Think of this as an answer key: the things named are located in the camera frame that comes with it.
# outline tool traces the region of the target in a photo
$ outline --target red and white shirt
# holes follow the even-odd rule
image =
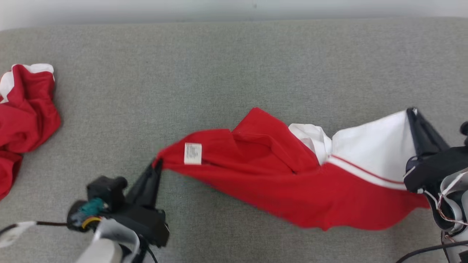
[[[356,149],[362,146],[356,141],[358,134],[357,130],[338,132],[331,146],[322,136],[327,145],[320,145],[321,152],[331,148],[333,157],[319,156],[323,161],[320,165],[317,155],[284,123],[254,108],[233,131],[198,131],[163,149],[153,166],[162,158],[164,169],[194,177],[301,227],[380,230],[417,207],[429,207],[423,195],[401,186],[404,168],[390,177],[387,168],[393,166],[375,160],[389,156]],[[395,139],[395,150],[405,152],[407,138],[402,135],[399,139]],[[362,154],[368,162],[353,163],[357,158],[354,154]]]
[[[375,185],[406,190],[406,163],[416,156],[409,125],[404,110],[340,130],[332,139],[312,124],[291,124],[289,130],[323,160],[321,163],[333,163]]]

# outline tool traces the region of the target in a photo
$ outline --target care tag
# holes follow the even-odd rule
[[[184,164],[202,164],[202,145],[200,143],[185,143],[183,162]]]

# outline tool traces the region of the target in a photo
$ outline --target red shirt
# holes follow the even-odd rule
[[[184,164],[185,143],[202,145],[201,164]],[[380,230],[416,207],[423,195],[369,183],[315,154],[288,127],[253,108],[233,130],[198,131],[157,155],[163,168],[206,184],[301,227]]]
[[[49,64],[13,65],[0,80],[0,200],[19,171],[18,153],[33,151],[60,126],[53,89]]]

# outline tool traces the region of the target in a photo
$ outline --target teal connector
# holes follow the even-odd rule
[[[104,209],[104,201],[100,198],[94,198],[80,208],[80,212],[86,217],[95,216]]]

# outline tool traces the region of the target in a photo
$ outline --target gray fabric surface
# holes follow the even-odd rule
[[[255,106],[327,134],[417,106],[460,145],[467,54],[468,20],[451,18],[0,32],[1,72],[16,63],[55,67],[63,118],[55,135],[24,156],[0,201],[0,226],[63,221],[95,177],[134,182],[164,146],[201,129],[232,129]],[[153,248],[161,263],[390,263],[440,240],[422,209],[385,231],[300,229],[173,172],[164,173],[158,207],[171,229],[168,246]],[[37,227],[0,251],[0,262],[74,262],[91,238]],[[444,261],[438,251],[408,262]]]

